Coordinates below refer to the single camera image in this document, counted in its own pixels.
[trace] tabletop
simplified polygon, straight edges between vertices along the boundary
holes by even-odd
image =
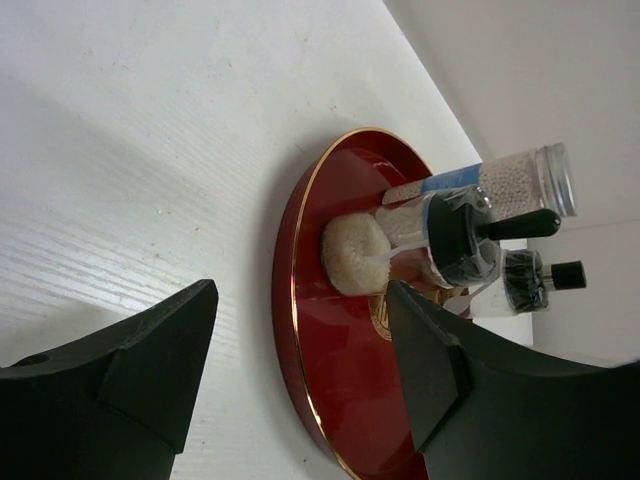
[[[172,478],[346,478],[277,364],[271,262],[300,174],[378,126],[479,161],[382,0],[28,0],[0,16],[0,365],[200,278],[220,304]]]

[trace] spice jar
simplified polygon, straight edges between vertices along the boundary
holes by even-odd
[[[499,240],[549,236],[559,226],[551,210],[493,222],[478,186],[439,190],[333,219],[323,233],[322,263],[348,296],[382,293],[389,278],[422,291],[469,287],[498,271]]]
[[[549,292],[586,286],[582,262],[545,265],[537,251],[504,251],[501,278],[474,296],[462,316],[510,317],[539,312],[549,308]]]
[[[509,155],[498,160],[434,175],[389,189],[382,200],[391,204],[429,191],[478,184],[486,192],[497,220],[548,208],[575,216],[571,172],[562,143]]]

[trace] white wall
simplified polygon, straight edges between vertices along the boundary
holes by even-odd
[[[530,245],[551,261],[581,258],[590,285],[534,316],[536,345],[640,356],[640,1],[387,5],[483,158],[567,145],[579,217]]]

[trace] red tray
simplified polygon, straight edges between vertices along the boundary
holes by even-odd
[[[354,479],[427,480],[414,451],[383,296],[343,297],[320,263],[324,226],[380,205],[390,187],[425,178],[391,133],[347,133],[302,176],[286,207],[273,268],[280,367],[302,422]]]

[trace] white spoon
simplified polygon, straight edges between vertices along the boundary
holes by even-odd
[[[467,308],[469,308],[469,305],[471,305],[471,301],[473,300],[473,298],[476,295],[484,292],[491,286],[491,284],[493,284],[493,282],[485,283],[483,286],[469,295],[463,295],[461,297],[451,297],[446,302],[444,302],[444,305],[442,307],[445,310],[453,313],[454,315],[461,315]]]

